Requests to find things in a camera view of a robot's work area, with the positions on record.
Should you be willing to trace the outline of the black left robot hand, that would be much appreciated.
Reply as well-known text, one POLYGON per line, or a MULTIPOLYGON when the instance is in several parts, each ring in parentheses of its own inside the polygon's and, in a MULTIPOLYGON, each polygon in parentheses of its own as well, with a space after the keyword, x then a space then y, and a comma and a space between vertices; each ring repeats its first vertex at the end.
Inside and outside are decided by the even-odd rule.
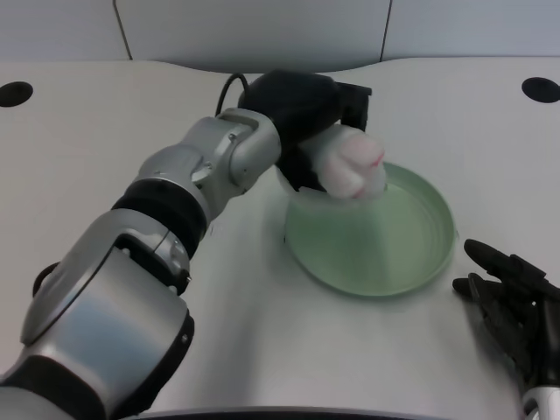
POLYGON ((337 122, 364 130, 371 95, 369 87, 337 82, 328 76, 274 70, 244 88, 238 107, 273 122, 281 143, 276 168, 290 186, 296 191, 306 187, 323 192, 325 188, 300 144, 337 122))

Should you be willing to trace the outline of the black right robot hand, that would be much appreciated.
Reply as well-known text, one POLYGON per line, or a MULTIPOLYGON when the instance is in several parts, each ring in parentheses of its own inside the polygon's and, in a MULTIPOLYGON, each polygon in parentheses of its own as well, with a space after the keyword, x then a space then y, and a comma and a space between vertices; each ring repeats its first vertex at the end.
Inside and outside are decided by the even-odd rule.
POLYGON ((518 255, 474 239, 466 254, 494 280, 456 278, 454 291, 477 305, 483 324, 510 359, 526 389, 559 386, 559 288, 518 255))

